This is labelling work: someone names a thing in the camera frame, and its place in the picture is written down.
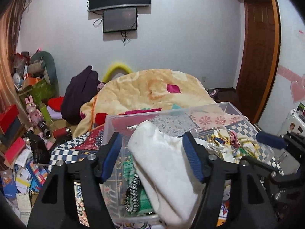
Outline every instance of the pink stripe on wall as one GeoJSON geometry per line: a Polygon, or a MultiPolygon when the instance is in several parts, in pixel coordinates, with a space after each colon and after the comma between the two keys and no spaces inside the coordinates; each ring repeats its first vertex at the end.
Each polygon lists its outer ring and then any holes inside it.
{"type": "Polygon", "coordinates": [[[286,78],[290,82],[297,81],[302,82],[302,77],[300,77],[298,74],[294,73],[293,71],[287,69],[286,67],[279,65],[277,74],[281,75],[282,77],[286,78]]]}

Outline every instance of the black and white rope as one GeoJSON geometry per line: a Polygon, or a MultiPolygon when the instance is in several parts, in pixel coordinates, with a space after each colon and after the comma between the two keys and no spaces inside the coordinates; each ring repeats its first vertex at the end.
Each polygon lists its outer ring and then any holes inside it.
{"type": "Polygon", "coordinates": [[[139,175],[135,173],[130,187],[126,191],[124,198],[125,209],[128,213],[136,213],[139,209],[138,187],[141,185],[139,175]]]}

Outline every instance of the blue gripper pad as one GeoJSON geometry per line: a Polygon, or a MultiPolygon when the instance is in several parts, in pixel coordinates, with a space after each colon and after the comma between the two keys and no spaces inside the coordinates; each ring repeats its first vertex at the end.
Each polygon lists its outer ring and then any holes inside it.
{"type": "Polygon", "coordinates": [[[121,147],[122,147],[122,136],[118,134],[103,162],[103,172],[101,176],[102,182],[105,182],[111,176],[117,157],[121,150],[121,147]]]}
{"type": "Polygon", "coordinates": [[[182,137],[182,144],[195,177],[202,183],[204,179],[202,164],[192,143],[190,142],[187,133],[185,133],[182,137]]]}
{"type": "Polygon", "coordinates": [[[284,141],[283,138],[269,133],[265,133],[263,131],[258,132],[255,139],[262,144],[269,145],[276,149],[286,149],[287,147],[287,143],[284,141]]]}

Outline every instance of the red book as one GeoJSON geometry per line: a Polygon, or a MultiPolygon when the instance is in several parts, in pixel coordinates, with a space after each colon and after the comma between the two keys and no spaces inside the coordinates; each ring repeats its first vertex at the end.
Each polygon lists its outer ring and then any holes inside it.
{"type": "Polygon", "coordinates": [[[9,162],[9,164],[12,164],[14,159],[17,158],[20,154],[20,152],[25,147],[25,141],[21,138],[18,138],[6,151],[5,158],[9,162]]]}
{"type": "Polygon", "coordinates": [[[17,106],[9,106],[2,114],[0,114],[0,131],[5,134],[9,126],[13,123],[19,112],[17,106]]]}

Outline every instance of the pink bunny toy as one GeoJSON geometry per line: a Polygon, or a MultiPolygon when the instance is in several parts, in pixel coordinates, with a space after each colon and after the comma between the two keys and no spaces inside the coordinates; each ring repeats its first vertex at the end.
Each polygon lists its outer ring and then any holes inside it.
{"type": "Polygon", "coordinates": [[[40,121],[44,121],[42,113],[36,108],[35,103],[33,102],[33,97],[30,95],[29,99],[26,98],[26,111],[28,112],[29,122],[32,126],[37,126],[40,121]]]}

